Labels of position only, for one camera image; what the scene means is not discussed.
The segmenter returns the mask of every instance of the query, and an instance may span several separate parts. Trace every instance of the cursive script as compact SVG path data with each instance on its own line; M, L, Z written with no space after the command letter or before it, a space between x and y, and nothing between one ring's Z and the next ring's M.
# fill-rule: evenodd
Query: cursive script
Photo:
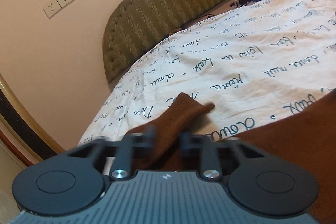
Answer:
M151 117L151 112L153 108L154 108L153 106L143 107L141 110L135 111L134 114L135 115L143 114L147 119L149 119Z
M173 73L170 73L169 75L165 75L165 76L162 76L161 78L157 78L155 81L151 82L151 85L153 86L154 84L156 85L157 83L165 80L167 77L167 83L169 81L170 78L173 78L174 77L174 74Z
M199 42L199 41L200 41L200 39L196 39L196 40L191 41L191 42L188 43L188 44L184 44L184 45L182 45L182 46L180 46L180 47L192 46L192 45L194 45L194 44L198 45L198 42Z
M254 47L249 46L249 49L246 52L241 52L239 56L243 57L243 56L255 54L257 52L256 50L258 50L260 53L263 54L263 52L256 45L254 45Z
M246 37L248 34L251 34L251 33L256 33L256 32L236 33L236 34L235 34L235 37L239 35L238 38L242 38L242 37Z
M149 71L144 72L143 75L147 75L147 74L149 74L149 73L154 73L154 72L155 72L155 68L154 68L154 69L151 69L151 70L149 70Z
M333 20L333 19L330 19L330 20L328 20L328 23L332 23L333 25L336 25L336 20Z
M290 65L293 65L294 67L298 67L300 65L300 67L302 67L304 64L309 63L311 60L315 60L317 63L320 63L318 57L316 55L312 55L311 57L307 57L297 62L290 63Z
M317 27L317 28L313 29L313 31L320 31L322 29L330 32L330 29L328 27L326 27L325 25L321 25L320 27Z
M153 49L151 49L151 50L149 51L149 54L152 54L153 52L158 52L158 51L159 51L158 47L155 46Z
M235 15L229 17L229 19L232 19L232 18L235 18L235 17L238 17L238 16L240 16L240 13L236 13Z
M253 22L253 21L256 21L256 20L257 20L256 17L252 17L252 18L250 18L248 20L245 20L244 22L247 23L247 22Z
M179 59L179 56L178 56L178 55L175 56L175 59L174 59L173 61L166 62L166 63L176 63L176 62L179 62L179 63L180 63L180 59Z
M234 135L234 134L237 134L239 133L240 129L238 127L238 125L243 125L243 130L249 130L249 129L252 129L254 126L255 126L255 121L253 118L251 117L248 117L245 119L245 122L236 122L236 124L232 124L230 125L230 127L224 127L222 128L219 132L218 131L214 131L212 133L208 133L208 134L205 134L206 136L210 136L211 140L215 140L214 138L214 134L216 134L219 139L223 139L223 134L225 135L225 137L227 137L228 135Z
M107 105L109 105L112 101L113 101L113 99L111 99L111 100L107 100L107 101L104 103L104 105L107 106Z
M221 90L221 89L225 89L226 90L227 88L229 88L229 87L231 87L233 85L237 85L237 86L235 86L235 88L238 88L239 87L238 83L242 83L243 84L243 81L240 78L240 74L238 74L238 78L239 79L237 79L237 78L234 77L229 82L226 82L224 85L214 85L214 86L211 86L210 89L211 88L215 88L217 90Z
M126 94L129 94L130 90L126 90L125 92L123 92L121 95L124 96Z
M264 32L273 32L273 31L280 31L280 30L281 30L281 27L277 26L277 27L273 27L268 30L264 30Z
M120 110L122 108L124 108L124 106L117 106L113 112L115 112L116 110Z
M188 31L190 31L191 32L191 28L189 27L189 28L187 28L187 29L184 29L184 30L182 30L181 31L181 33L186 33L186 32L188 32Z
M291 7L287 8L286 10L283 10L283 12L290 12L292 10L296 10L296 8L291 6Z
M277 45L277 46L281 46L285 43L290 43L292 45L294 45L294 43L292 42L292 40L290 40L288 37L283 37L281 38L277 43L273 43L273 44L268 44L268 46L271 46L271 45Z
M251 6L251 8L252 8L252 9L263 8L263 6L260 5L260 4L256 4L256 5Z
M128 114L128 111L122 117L116 118L116 120L120 122L123 118L127 116L127 114Z
M144 57L142 57L142 58L140 58L137 62L135 62L135 66L136 65L139 65L140 63L142 63L142 62L144 62L145 61L145 59L144 59Z
M202 51L188 51L188 52L199 53L199 52L207 52L207 50L202 50Z
M225 46L228 46L228 43L223 42L223 43L220 44L220 45L217 45L217 46L215 46L215 47L212 47L211 49L214 50L214 49L216 49L216 48L218 48L218 47L225 47Z
M321 92L323 93L324 90L328 90L328 91L333 91L334 89L330 89L330 88L321 88Z
M152 64L148 65L147 67L150 67L150 66L154 65L155 63L157 63L157 60L155 60Z
M85 138L83 141L81 141L78 145L83 145L84 143L88 143L92 141L93 135L91 134L89 137Z
M263 73L266 73L270 77L275 77L275 76L273 76L273 74L276 74L276 73L281 72L281 71L287 71L286 67L284 67L284 69L282 67L276 67L276 68L270 69L268 71L263 71Z
M171 48L173 48L173 47L175 47L175 46L169 46L169 47L166 49L166 53L168 54L168 53L169 53L169 50L170 50Z
M309 105L316 102L316 99L313 95L308 94L307 97L308 100L301 100L295 103L290 103L288 106L284 106L283 108L289 108L293 115L296 113L300 113L301 111L306 109Z
M327 47L330 50L336 51L336 44L332 44L330 46Z
M204 59L201 60L201 62L199 62L193 69L196 70L196 72L201 70L207 64L207 61L210 61L211 66L213 67L213 63L212 63L211 58L207 58L205 60Z
M315 11L315 10L309 10L308 14L306 14L302 18L308 18L308 17L310 17L312 15L317 15L317 11Z
M306 6L307 5L307 3L305 3L304 1L300 1L299 3L297 3L295 6L296 7L300 7L300 6Z
M109 113L104 113L104 114L100 114L97 119L95 119L94 122L98 122L98 120L100 119L106 119L106 117L109 115Z
M203 20L203 22L209 22L209 21L213 21L213 20L215 20L215 21L216 21L216 18L215 18L215 17L213 17L213 16L211 16L211 17L209 17L209 18L207 18L207 19Z
M221 59L223 59L223 60L232 60L233 57L232 57L232 55L229 55L229 56L223 57Z

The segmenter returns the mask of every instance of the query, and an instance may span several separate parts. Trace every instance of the brown blanket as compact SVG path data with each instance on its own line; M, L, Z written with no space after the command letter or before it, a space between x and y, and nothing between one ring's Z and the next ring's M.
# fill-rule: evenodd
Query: brown blanket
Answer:
M176 145L179 133L213 107L181 93L164 114L148 123L157 127L157 144L153 156L138 162L136 168L181 170ZM320 193L310 213L323 224L336 221L335 113L336 90L297 115L239 134L243 141L297 164L316 177ZM129 132L144 132L146 125Z

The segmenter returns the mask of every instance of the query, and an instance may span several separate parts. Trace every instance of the black device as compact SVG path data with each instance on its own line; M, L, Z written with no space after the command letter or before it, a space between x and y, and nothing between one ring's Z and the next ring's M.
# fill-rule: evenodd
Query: black device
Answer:
M249 4L249 1L247 0L233 0L233 2L230 4L230 7L235 6L236 8L238 8L238 7L248 5L248 4Z
M155 129L95 140L23 170L12 185L14 224L314 224L319 186L308 171L238 138L180 135L184 171L133 170ZM106 157L115 157L102 175Z

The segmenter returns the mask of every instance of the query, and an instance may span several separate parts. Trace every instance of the bed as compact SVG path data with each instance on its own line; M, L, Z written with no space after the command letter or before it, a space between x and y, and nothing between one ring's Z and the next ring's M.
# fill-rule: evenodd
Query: bed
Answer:
M216 109L195 132L213 140L302 112L336 85L336 0L263 0L159 42L121 77L80 144L122 139L180 92Z

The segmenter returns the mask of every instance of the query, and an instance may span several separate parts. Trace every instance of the brass trim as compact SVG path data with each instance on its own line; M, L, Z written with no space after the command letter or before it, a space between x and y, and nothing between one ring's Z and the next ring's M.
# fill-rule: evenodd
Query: brass trim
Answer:
M7 130L10 132L10 134L23 146L25 150L27 150L28 153L30 153L36 160L43 161L43 159L35 153L33 149L30 148L29 145L27 145L20 136L14 131L14 129L8 124L6 119L0 114L0 121L3 123L3 125L7 128Z
M54 150L57 154L63 153L65 150L50 136L48 135L43 128L36 122L36 120L29 114L29 112L25 109L25 107L21 104L18 98L15 96L13 91L8 86L7 82L3 78L0 73L0 89L2 93L6 96L7 100L11 103L12 107L15 111L21 116L21 118L25 121L25 123L35 132L35 134L46 143L52 150ZM1 116L0 119L6 126L6 128L12 133L14 130L11 126L5 121L5 119ZM13 134L15 138L26 148L23 140L15 133Z

